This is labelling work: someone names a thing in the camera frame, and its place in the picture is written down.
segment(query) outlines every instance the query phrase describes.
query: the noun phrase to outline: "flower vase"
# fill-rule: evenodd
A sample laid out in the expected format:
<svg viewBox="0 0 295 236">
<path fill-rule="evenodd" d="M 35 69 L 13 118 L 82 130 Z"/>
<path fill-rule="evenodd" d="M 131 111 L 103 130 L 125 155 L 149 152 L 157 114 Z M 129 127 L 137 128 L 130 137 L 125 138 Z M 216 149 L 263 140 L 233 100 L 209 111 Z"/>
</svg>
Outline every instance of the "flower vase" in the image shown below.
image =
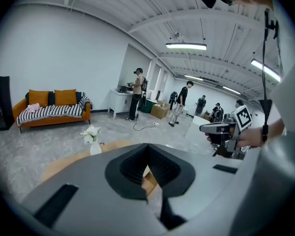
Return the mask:
<svg viewBox="0 0 295 236">
<path fill-rule="evenodd" d="M 89 152 L 90 152 L 90 155 L 96 155 L 102 152 L 102 149 L 100 145 L 98 144 L 98 139 L 92 142 Z"/>
</svg>

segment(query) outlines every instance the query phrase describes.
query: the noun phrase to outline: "white ceiling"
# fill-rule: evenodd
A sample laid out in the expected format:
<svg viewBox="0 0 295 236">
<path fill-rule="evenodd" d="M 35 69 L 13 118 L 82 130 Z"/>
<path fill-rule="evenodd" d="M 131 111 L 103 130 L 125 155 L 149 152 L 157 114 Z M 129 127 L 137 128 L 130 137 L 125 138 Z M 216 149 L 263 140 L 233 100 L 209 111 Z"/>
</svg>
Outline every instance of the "white ceiling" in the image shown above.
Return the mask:
<svg viewBox="0 0 295 236">
<path fill-rule="evenodd" d="M 50 4 L 88 13 L 128 33 L 178 77 L 201 77 L 213 85 L 262 98 L 261 70 L 250 64 L 262 60 L 264 8 L 228 6 L 217 0 L 207 9 L 201 0 L 18 0 L 16 4 Z M 181 33 L 175 39 L 174 33 Z M 276 40 L 269 34 L 265 63 L 277 71 Z M 168 42 L 205 43 L 206 51 L 170 50 Z M 270 92 L 277 81 L 267 77 Z"/>
</svg>

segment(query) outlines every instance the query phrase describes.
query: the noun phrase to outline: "black cushion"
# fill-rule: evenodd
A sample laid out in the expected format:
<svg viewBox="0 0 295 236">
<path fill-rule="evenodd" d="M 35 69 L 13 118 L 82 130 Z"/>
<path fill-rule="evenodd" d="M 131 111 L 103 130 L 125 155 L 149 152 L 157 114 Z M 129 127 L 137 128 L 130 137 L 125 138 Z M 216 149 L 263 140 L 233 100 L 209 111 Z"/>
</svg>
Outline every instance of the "black cushion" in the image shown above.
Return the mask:
<svg viewBox="0 0 295 236">
<path fill-rule="evenodd" d="M 25 99 L 26 99 L 26 104 L 29 105 L 30 102 L 30 96 L 29 96 L 29 92 L 27 92 L 27 94 L 25 94 Z M 81 92 L 75 92 L 75 95 L 77 97 L 77 104 L 80 102 L 80 100 L 82 99 L 82 93 Z M 50 91 L 48 94 L 48 106 L 50 105 L 55 105 L 56 104 L 56 100 L 55 100 L 55 93 Z"/>
</svg>

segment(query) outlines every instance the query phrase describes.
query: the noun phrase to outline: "orange cushion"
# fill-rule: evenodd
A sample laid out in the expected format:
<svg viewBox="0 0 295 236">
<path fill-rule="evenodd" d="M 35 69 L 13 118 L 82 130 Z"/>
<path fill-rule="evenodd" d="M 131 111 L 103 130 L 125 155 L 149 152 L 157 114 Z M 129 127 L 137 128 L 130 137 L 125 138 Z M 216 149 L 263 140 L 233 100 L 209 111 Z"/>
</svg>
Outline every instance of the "orange cushion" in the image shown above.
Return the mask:
<svg viewBox="0 0 295 236">
<path fill-rule="evenodd" d="M 55 90 L 56 106 L 75 105 L 77 104 L 77 96 L 75 89 L 72 90 Z"/>
<path fill-rule="evenodd" d="M 39 103 L 41 107 L 48 106 L 49 91 L 34 91 L 29 90 L 29 104 Z"/>
</svg>

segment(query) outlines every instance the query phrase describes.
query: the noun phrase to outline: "person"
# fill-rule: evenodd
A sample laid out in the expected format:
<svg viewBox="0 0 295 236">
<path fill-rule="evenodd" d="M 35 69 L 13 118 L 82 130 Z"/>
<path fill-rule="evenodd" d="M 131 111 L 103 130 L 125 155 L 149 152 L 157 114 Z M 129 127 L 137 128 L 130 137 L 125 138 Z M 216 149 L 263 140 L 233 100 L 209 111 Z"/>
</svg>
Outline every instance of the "person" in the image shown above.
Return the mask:
<svg viewBox="0 0 295 236">
<path fill-rule="evenodd" d="M 176 108 L 173 111 L 170 122 L 168 123 L 170 126 L 174 127 L 175 126 L 174 123 L 179 124 L 179 121 L 177 121 L 177 118 L 180 115 L 183 106 L 185 105 L 187 94 L 188 94 L 188 89 L 192 88 L 192 86 L 193 86 L 193 82 L 187 81 L 187 86 L 183 87 L 181 89 L 178 99 L 176 100 L 176 102 L 177 102 Z"/>
<path fill-rule="evenodd" d="M 172 110 L 173 109 L 173 103 L 175 102 L 175 100 L 177 100 L 177 92 L 174 91 L 171 93 L 171 96 L 169 97 L 169 104 L 171 105 L 171 108 L 169 110 Z"/>
<path fill-rule="evenodd" d="M 221 108 L 220 103 L 216 103 L 215 107 L 213 108 L 212 113 L 210 114 L 210 122 L 216 122 L 215 119 L 218 118 L 219 120 L 223 116 L 223 109 Z"/>
<path fill-rule="evenodd" d="M 290 21 L 284 8 L 280 5 L 277 0 L 231 0 L 234 3 L 241 5 L 265 5 L 266 7 L 273 10 L 278 24 L 278 53 L 279 53 L 279 68 L 280 75 L 286 76 L 293 67 L 295 67 L 295 28 L 293 23 Z M 278 95 L 279 90 L 272 94 L 272 98 L 280 99 Z M 283 120 L 280 118 L 274 123 L 268 126 L 267 140 L 277 137 L 282 134 L 285 128 Z M 254 146 L 260 147 L 264 144 L 262 140 L 262 127 L 259 128 L 248 128 L 242 132 L 239 137 L 237 147 Z"/>
<path fill-rule="evenodd" d="M 240 106 L 243 106 L 243 105 L 244 105 L 244 103 L 243 103 L 242 100 L 237 100 L 237 101 L 236 101 L 236 105 L 235 105 L 235 107 L 236 107 L 236 108 L 239 108 Z"/>
<path fill-rule="evenodd" d="M 196 108 L 195 116 L 200 116 L 202 114 L 203 108 L 206 106 L 207 100 L 206 96 L 203 95 L 202 98 L 198 99 L 198 105 Z"/>
<path fill-rule="evenodd" d="M 133 95 L 129 110 L 129 117 L 126 118 L 127 121 L 134 121 L 136 117 L 136 110 L 139 100 L 141 99 L 142 95 L 142 83 L 143 83 L 143 69 L 137 68 L 136 70 L 137 79 L 133 84 Z"/>
</svg>

